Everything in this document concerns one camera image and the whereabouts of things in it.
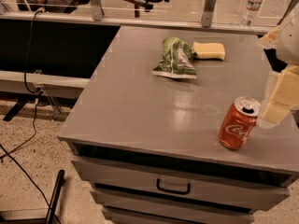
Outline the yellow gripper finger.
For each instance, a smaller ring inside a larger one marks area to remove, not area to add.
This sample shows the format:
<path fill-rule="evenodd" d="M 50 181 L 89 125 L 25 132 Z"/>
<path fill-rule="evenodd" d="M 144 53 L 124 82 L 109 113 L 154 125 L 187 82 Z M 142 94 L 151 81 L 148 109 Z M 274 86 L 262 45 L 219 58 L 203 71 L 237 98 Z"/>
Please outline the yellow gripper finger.
<path fill-rule="evenodd" d="M 259 113 L 259 126 L 272 129 L 299 107 L 299 66 L 289 64 L 269 74 Z"/>
<path fill-rule="evenodd" d="M 262 49 L 275 49 L 278 43 L 278 26 L 262 36 L 256 45 Z"/>

